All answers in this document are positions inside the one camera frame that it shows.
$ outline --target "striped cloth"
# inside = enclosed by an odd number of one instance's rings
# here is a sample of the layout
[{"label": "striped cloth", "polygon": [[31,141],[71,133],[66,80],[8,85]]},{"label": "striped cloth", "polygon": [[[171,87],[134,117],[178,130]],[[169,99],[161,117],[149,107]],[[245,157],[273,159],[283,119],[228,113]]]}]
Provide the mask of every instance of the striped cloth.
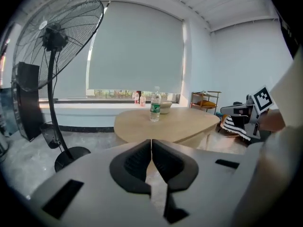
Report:
[{"label": "striped cloth", "polygon": [[250,137],[246,135],[246,131],[244,129],[235,127],[232,118],[230,116],[226,117],[221,127],[228,132],[239,134],[241,137],[243,137],[246,140],[250,140]]}]

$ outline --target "green bottle label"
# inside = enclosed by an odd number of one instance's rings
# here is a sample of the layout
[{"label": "green bottle label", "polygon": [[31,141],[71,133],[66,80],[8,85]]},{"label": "green bottle label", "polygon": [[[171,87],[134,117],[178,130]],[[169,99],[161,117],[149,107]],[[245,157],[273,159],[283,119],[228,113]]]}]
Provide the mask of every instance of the green bottle label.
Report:
[{"label": "green bottle label", "polygon": [[151,104],[151,112],[152,113],[160,113],[160,104]]}]

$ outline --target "fan guard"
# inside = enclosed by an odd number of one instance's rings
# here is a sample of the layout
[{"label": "fan guard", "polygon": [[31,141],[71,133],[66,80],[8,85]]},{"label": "fan guard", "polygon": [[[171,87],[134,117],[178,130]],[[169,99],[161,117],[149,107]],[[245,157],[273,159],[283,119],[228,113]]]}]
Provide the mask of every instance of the fan guard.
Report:
[{"label": "fan guard", "polygon": [[[48,30],[60,35],[56,38],[61,40],[55,56],[54,78],[95,34],[103,13],[104,7],[100,0],[52,0],[41,7],[24,26],[14,52],[13,75],[21,88],[33,91],[50,81],[47,75],[51,50],[47,48],[46,41],[53,43],[56,41],[47,37],[48,34],[52,34],[48,33]],[[19,62],[40,67],[38,88],[29,86],[31,83],[27,82],[27,73],[30,72],[19,68]]]}]

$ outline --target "small bottle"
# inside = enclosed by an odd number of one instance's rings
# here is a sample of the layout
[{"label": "small bottle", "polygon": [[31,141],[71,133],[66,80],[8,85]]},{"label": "small bottle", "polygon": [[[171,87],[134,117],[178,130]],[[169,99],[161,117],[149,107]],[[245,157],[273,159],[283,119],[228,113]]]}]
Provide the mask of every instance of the small bottle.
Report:
[{"label": "small bottle", "polygon": [[140,97],[140,106],[145,107],[146,98],[144,97],[143,93],[141,93]]},{"label": "small bottle", "polygon": [[138,104],[139,103],[139,92],[136,91],[136,94],[134,95],[134,103]]},{"label": "small bottle", "polygon": [[155,87],[155,93],[152,94],[151,98],[151,115],[150,120],[153,122],[159,121],[160,116],[160,105],[161,105],[161,94],[159,93],[160,88]]}]

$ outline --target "fan pole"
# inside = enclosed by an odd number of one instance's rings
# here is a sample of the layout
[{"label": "fan pole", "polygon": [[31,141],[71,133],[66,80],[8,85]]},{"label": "fan pole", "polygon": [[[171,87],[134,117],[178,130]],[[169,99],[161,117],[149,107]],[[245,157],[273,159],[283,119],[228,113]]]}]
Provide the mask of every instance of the fan pole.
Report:
[{"label": "fan pole", "polygon": [[53,127],[55,130],[55,133],[58,135],[60,143],[61,143],[64,151],[66,152],[66,155],[68,156],[68,158],[71,160],[74,160],[73,156],[71,155],[71,152],[67,148],[65,141],[63,139],[63,136],[62,136],[62,133],[60,131],[59,124],[57,121],[54,104],[53,104],[53,65],[55,62],[55,55],[56,55],[56,50],[55,49],[51,50],[51,56],[49,59],[48,74],[47,74],[47,80],[49,81],[49,83],[47,84],[49,110],[51,112]]}]

